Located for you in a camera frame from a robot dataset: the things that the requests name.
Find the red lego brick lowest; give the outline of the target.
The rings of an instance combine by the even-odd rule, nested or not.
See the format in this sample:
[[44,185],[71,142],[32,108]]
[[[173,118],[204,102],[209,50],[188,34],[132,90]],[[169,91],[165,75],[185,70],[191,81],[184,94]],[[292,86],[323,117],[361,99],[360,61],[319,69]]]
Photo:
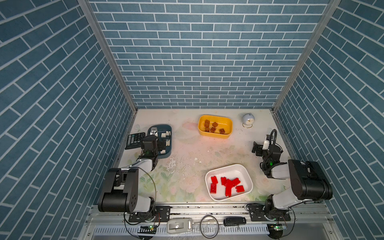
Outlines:
[[234,186],[234,184],[233,184],[232,180],[227,179],[225,186],[226,186],[226,188],[231,189]]

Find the red square lego brick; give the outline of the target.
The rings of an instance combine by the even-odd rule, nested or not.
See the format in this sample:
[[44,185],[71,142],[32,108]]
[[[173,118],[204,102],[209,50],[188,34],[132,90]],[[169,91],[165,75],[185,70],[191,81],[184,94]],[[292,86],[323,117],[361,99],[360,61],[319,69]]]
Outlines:
[[226,178],[226,177],[221,177],[221,184],[222,184],[223,186],[225,186],[226,183],[227,183],[227,178]]

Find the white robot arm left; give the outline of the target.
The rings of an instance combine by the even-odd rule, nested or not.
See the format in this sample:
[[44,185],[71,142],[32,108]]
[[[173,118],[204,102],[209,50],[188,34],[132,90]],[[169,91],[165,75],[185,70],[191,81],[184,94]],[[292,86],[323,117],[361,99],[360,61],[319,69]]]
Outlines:
[[133,164],[106,172],[98,201],[100,212],[153,215],[155,199],[139,195],[139,179],[157,166],[158,138],[145,137],[141,149],[142,154]]

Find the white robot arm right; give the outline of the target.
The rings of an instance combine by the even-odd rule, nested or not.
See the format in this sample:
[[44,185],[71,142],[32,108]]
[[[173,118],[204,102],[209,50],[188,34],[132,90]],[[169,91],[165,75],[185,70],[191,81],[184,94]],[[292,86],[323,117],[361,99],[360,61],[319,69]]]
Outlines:
[[319,163],[299,160],[280,162],[282,149],[275,143],[268,147],[253,143],[252,153],[263,159],[260,168],[267,178],[290,180],[291,183],[283,192],[268,196],[263,208],[265,215],[285,214],[291,207],[333,197],[332,186]]

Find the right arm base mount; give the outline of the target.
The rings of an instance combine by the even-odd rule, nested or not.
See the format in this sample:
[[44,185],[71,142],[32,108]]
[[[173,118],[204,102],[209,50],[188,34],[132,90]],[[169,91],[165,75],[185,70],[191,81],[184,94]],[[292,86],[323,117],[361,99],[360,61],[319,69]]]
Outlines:
[[249,212],[252,222],[277,222],[290,221],[291,216],[288,210],[278,210],[261,204],[247,204],[245,209]]

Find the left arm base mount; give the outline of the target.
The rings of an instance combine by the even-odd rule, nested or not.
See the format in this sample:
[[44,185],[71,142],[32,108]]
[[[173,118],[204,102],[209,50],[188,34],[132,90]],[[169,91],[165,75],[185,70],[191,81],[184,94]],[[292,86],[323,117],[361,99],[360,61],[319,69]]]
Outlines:
[[170,219],[171,207],[170,206],[155,206],[155,208],[149,212],[137,212],[127,216],[127,220],[130,223],[142,223],[145,221],[153,222],[156,218],[156,222],[166,223]]

